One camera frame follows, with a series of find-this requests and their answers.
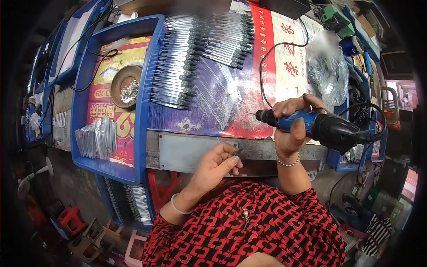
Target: brown bowl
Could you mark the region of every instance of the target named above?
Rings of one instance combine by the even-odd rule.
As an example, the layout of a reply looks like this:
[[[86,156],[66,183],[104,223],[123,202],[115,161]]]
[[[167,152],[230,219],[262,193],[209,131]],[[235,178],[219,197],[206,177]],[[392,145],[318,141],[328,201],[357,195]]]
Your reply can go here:
[[[125,104],[120,96],[120,90],[127,87],[134,80],[140,82],[142,68],[138,65],[127,65],[119,70],[113,78],[111,83],[110,95],[114,104],[122,109],[129,109],[136,105],[136,101],[131,104]]]

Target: red plastic stool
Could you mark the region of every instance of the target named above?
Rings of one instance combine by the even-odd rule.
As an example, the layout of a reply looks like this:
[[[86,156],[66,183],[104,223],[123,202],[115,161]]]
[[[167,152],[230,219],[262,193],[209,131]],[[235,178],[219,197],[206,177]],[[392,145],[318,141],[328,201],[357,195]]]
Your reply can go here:
[[[170,198],[172,192],[175,190],[176,186],[181,182],[181,176],[178,176],[178,173],[175,171],[170,172],[170,185],[169,187],[157,186],[156,176],[154,169],[148,169],[148,181],[150,183],[151,198],[153,199],[154,209],[156,212],[159,212],[161,207],[165,202]]]
[[[87,227],[88,223],[83,223],[77,216],[79,208],[76,206],[66,207],[65,210],[59,215],[58,222],[68,231],[71,236],[77,235],[81,230]]]

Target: pearl bracelet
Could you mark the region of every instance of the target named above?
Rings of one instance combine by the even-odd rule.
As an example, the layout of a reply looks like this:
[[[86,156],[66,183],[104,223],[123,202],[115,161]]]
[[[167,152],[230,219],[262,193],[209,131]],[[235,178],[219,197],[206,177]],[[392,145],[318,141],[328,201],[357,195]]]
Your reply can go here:
[[[282,165],[282,166],[285,166],[285,167],[292,167],[292,166],[294,166],[295,164],[297,164],[297,163],[298,163],[298,161],[299,161],[299,152],[297,151],[297,153],[298,153],[298,159],[295,161],[295,163],[292,163],[292,164],[284,164],[284,163],[279,159],[279,157],[277,157],[277,162],[278,162],[278,163],[280,163],[280,165]]]

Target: fingernail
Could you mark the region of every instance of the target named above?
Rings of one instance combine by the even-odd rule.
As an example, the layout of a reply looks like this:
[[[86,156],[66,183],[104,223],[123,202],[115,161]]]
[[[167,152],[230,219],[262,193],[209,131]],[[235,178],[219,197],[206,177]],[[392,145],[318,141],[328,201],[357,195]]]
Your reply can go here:
[[[239,157],[239,156],[233,156],[233,158],[231,159],[231,162],[232,162],[233,164],[237,164],[237,163],[239,162],[239,160],[240,160],[240,157]]]

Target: black box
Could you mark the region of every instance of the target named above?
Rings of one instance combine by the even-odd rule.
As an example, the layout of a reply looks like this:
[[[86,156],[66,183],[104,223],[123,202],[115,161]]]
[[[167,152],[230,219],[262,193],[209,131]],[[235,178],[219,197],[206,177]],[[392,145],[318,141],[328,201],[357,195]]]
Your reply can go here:
[[[299,19],[311,10],[308,0],[260,0],[259,6],[293,20]]]

